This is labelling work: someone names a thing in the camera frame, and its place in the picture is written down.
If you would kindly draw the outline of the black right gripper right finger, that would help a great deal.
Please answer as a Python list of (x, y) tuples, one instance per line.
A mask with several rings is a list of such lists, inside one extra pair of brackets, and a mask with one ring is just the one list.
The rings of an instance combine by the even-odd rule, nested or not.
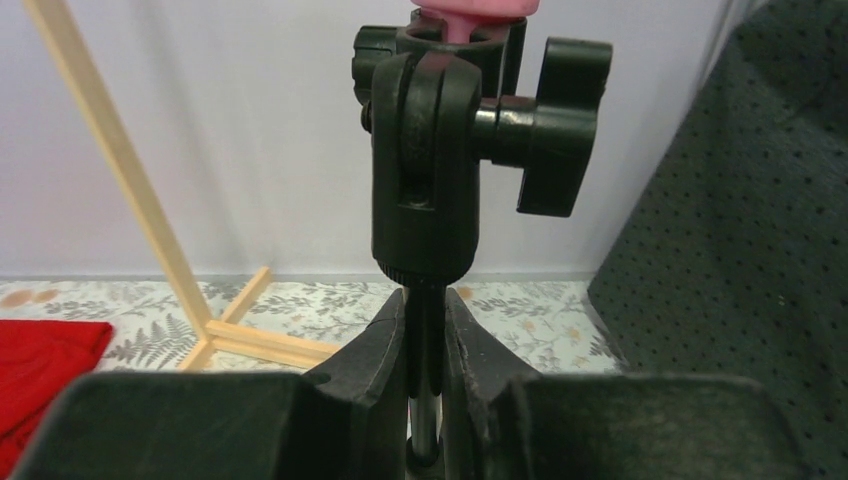
[(543, 374), (446, 297), (449, 479), (805, 479), (788, 421), (746, 378)]

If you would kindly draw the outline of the black tripod mic stand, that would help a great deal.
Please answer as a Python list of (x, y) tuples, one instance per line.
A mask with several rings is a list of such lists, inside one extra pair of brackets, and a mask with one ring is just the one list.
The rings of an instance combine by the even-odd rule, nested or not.
[(551, 37), (532, 97), (516, 92), (525, 17), (472, 28), (465, 43), (423, 9), (364, 26), (354, 92), (372, 145), (372, 254), (404, 289), (410, 479), (479, 479), (485, 410), (532, 373), (455, 289), (480, 229), (480, 164), (522, 171), (517, 209), (566, 218), (590, 161), (613, 48)]

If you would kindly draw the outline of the pink microphone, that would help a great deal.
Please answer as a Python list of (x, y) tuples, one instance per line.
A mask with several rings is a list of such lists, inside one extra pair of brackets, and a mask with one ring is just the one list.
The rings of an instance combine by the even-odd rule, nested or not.
[(412, 0), (427, 18), (445, 23), (442, 40), (469, 43), (480, 26), (510, 24), (535, 14), (540, 0)]

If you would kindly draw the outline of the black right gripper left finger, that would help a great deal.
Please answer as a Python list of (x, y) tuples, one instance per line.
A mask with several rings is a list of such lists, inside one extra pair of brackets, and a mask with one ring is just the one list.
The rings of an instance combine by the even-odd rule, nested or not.
[(403, 295), (307, 373), (89, 374), (47, 412), (16, 479), (400, 479)]

